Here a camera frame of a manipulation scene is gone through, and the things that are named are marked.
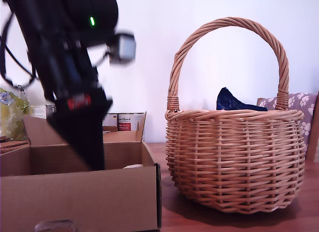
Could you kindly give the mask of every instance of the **cable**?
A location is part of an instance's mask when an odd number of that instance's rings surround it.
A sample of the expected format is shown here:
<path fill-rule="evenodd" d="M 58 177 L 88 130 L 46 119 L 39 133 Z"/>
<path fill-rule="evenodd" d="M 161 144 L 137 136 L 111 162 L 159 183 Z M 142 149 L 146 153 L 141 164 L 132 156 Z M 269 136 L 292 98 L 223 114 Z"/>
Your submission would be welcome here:
<path fill-rule="evenodd" d="M 102 56 L 102 58 L 100 60 L 98 60 L 98 62 L 93 67 L 98 67 L 99 65 L 101 65 L 102 62 L 105 60 L 105 57 L 107 57 L 108 55 L 110 55 L 110 52 L 108 50 L 106 50 L 104 55 Z"/>
<path fill-rule="evenodd" d="M 8 52 L 8 54 L 11 56 L 11 58 L 15 61 L 16 64 L 18 64 L 19 67 L 21 67 L 21 69 L 23 71 L 25 71 L 26 73 L 28 73 L 30 76 L 32 76 L 32 73 L 30 71 L 28 71 L 28 69 L 26 69 L 19 61 L 18 59 L 14 56 L 14 54 L 11 52 L 11 50 L 7 47 L 7 45 L 5 45 L 5 49 Z"/>
<path fill-rule="evenodd" d="M 3 29 L 3 33 L 2 33 L 2 37 L 0 38 L 0 73 L 2 78 L 12 87 L 16 88 L 16 89 L 20 89 L 20 88 L 27 88 L 36 78 L 36 71 L 35 68 L 32 66 L 32 74 L 31 74 L 31 79 L 29 80 L 29 83 L 24 85 L 24 86 L 16 86 L 13 84 L 13 82 L 8 79 L 6 77 L 6 68 L 5 68 L 5 48 L 6 48 L 6 39 L 7 39 L 7 33 L 9 30 L 9 26 L 10 23 L 12 21 L 13 18 L 13 13 L 11 13 L 9 19 L 7 20 L 7 22 L 5 23 L 4 29 Z"/>

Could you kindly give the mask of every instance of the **packaging box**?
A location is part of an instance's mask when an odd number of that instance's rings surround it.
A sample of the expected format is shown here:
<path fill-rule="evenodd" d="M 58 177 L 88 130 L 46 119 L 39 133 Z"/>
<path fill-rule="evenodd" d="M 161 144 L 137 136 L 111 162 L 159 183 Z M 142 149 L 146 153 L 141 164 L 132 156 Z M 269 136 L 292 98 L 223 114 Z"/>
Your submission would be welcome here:
<path fill-rule="evenodd" d="M 30 145 L 0 155 L 1 232 L 159 229 L 160 167 L 142 142 L 144 121 L 137 131 L 104 134 L 107 170 L 89 172 L 46 120 L 26 116 Z M 134 164 L 143 167 L 123 169 Z"/>

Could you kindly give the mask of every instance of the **wicker basket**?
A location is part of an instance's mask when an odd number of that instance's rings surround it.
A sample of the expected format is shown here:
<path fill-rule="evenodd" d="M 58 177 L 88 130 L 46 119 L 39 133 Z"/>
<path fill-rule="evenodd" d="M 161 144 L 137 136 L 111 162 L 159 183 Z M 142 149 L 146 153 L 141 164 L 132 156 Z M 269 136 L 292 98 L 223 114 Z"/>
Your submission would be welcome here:
<path fill-rule="evenodd" d="M 178 79 L 191 47 L 208 32 L 239 26 L 257 33 L 279 63 L 276 110 L 179 110 Z M 180 193 L 223 212 L 252 214 L 283 209 L 303 181 L 305 153 L 300 120 L 288 110 L 289 69 L 281 43 L 260 24 L 227 17 L 195 31 L 175 55 L 165 117 L 167 160 Z"/>

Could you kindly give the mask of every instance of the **plastic bag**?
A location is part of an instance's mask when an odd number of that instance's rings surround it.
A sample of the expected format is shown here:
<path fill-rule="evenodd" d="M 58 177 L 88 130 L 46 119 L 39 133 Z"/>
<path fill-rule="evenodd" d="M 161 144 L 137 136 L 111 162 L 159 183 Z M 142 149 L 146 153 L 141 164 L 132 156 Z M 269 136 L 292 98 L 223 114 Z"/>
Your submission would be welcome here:
<path fill-rule="evenodd" d="M 222 88 L 217 97 L 217 110 L 254 110 L 254 111 L 268 111 L 265 107 L 249 105 L 242 103 L 226 88 Z"/>
<path fill-rule="evenodd" d="M 29 114 L 29 102 L 12 92 L 0 88 L 0 134 L 8 138 L 25 141 L 27 134 L 23 124 L 23 116 Z"/>

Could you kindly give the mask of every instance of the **patterned cushion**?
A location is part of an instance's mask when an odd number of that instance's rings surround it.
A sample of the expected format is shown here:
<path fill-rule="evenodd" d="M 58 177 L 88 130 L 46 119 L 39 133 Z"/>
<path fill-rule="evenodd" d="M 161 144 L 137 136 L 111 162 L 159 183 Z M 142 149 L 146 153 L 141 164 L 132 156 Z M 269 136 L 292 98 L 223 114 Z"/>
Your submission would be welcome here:
<path fill-rule="evenodd" d="M 300 110 L 305 114 L 305 118 L 301 121 L 302 123 L 302 134 L 306 144 L 305 151 L 307 152 L 309 135 L 311 130 L 312 119 L 314 115 L 314 108 L 317 100 L 316 94 L 310 93 L 296 93 L 289 94 L 289 109 Z M 276 97 L 262 99 L 258 106 L 266 107 L 269 110 L 274 110 L 277 102 Z"/>

